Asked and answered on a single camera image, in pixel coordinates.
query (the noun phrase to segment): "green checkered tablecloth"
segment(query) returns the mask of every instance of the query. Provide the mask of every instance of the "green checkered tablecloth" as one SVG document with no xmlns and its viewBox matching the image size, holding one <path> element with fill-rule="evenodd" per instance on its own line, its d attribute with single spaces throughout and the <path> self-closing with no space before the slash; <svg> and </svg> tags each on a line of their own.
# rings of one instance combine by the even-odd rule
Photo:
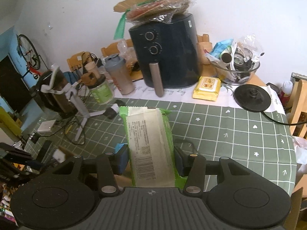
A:
<svg viewBox="0 0 307 230">
<path fill-rule="evenodd" d="M 113 104 L 114 100 L 107 105 L 98 105 L 90 97 L 86 107 L 90 112 L 103 110 Z M 173 139 L 175 142 L 185 140 L 181 144 L 184 151 L 197 151 L 207 160 L 214 161 L 222 156 L 231 157 L 291 194 L 295 182 L 296 159 L 288 126 L 272 123 L 260 113 L 251 113 L 240 108 L 128 98 L 120 100 L 127 106 L 171 110 L 168 118 Z M 286 122 L 285 115 L 280 113 L 272 112 L 268 115 Z M 38 129 L 42 121 L 54 118 L 54 114 L 46 115 L 34 130 Z M 76 125 L 70 129 L 68 137 L 73 139 L 76 129 Z M 62 131 L 49 137 L 49 140 L 53 141 L 53 147 L 61 145 L 84 158 L 94 158 L 103 152 L 113 151 L 117 143 L 126 142 L 119 115 L 113 120 L 103 115 L 90 118 L 84 130 L 86 143 L 82 146 L 71 144 Z M 45 140 L 46 138 L 40 138 L 36 144 L 28 141 L 25 150 L 36 157 Z M 205 190 L 210 190 L 215 185 L 216 177 L 207 176 Z"/>
</svg>

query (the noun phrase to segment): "white tripod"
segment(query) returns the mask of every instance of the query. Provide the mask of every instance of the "white tripod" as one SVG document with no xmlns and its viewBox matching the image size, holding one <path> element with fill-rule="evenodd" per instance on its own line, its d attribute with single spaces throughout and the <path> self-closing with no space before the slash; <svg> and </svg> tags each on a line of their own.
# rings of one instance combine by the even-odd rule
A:
<svg viewBox="0 0 307 230">
<path fill-rule="evenodd" d="M 61 91 L 53 90 L 54 81 L 56 78 L 56 74 L 59 71 L 58 65 L 52 65 L 50 70 L 52 71 L 52 75 L 50 78 L 49 85 L 42 85 L 40 88 L 40 91 L 42 93 L 51 93 L 51 94 L 63 94 L 65 93 L 65 96 L 69 102 L 72 102 L 74 106 L 77 108 L 77 110 L 81 113 L 83 116 L 83 120 L 81 122 L 81 125 L 77 131 L 77 134 L 75 136 L 75 141 L 77 141 L 81 135 L 82 129 L 86 124 L 86 121 L 93 116 L 104 114 L 105 110 L 97 111 L 90 113 L 88 109 L 86 108 L 83 101 L 80 99 L 80 97 L 77 95 L 76 86 L 79 84 L 78 82 L 75 82 L 73 85 L 68 83 L 64 86 L 64 88 Z"/>
</svg>

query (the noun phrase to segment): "air fryer handle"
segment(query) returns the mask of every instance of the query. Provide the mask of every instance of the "air fryer handle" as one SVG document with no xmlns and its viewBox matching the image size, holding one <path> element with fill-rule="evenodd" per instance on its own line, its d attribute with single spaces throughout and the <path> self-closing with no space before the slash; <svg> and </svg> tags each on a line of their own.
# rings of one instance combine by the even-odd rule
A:
<svg viewBox="0 0 307 230">
<path fill-rule="evenodd" d="M 159 63 L 149 63 L 151 78 L 153 80 L 153 87 L 156 95 L 162 97 L 164 95 L 164 89 L 160 74 Z"/>
</svg>

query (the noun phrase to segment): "air fryer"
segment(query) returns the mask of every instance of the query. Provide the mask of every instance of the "air fryer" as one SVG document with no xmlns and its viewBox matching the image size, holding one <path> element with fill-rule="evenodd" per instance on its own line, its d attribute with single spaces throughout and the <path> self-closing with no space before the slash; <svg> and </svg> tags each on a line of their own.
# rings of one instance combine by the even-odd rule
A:
<svg viewBox="0 0 307 230">
<path fill-rule="evenodd" d="M 51 74 L 51 70 L 43 73 L 35 85 L 35 89 L 32 91 L 31 96 L 34 97 L 35 100 L 40 100 L 46 108 L 58 112 L 62 118 L 71 117 L 77 113 L 77 109 L 67 100 L 65 94 L 45 94 L 40 91 L 41 85 L 49 85 Z M 67 83 L 63 73 L 59 71 L 56 74 L 54 89 L 60 91 Z"/>
<path fill-rule="evenodd" d="M 163 88 L 185 88 L 198 81 L 197 33 L 192 14 L 175 15 L 171 24 L 134 26 L 129 33 L 147 86 L 155 87 L 158 70 Z"/>
</svg>

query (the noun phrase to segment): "white power adapter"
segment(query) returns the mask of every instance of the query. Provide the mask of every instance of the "white power adapter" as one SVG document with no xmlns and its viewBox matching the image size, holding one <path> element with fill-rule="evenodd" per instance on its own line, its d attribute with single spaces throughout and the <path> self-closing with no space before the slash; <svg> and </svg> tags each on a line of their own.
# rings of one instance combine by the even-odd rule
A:
<svg viewBox="0 0 307 230">
<path fill-rule="evenodd" d="M 56 120 L 49 120 L 42 122 L 39 128 L 37 129 L 37 132 L 44 133 L 44 132 L 52 132 L 52 128 L 55 124 Z"/>
</svg>

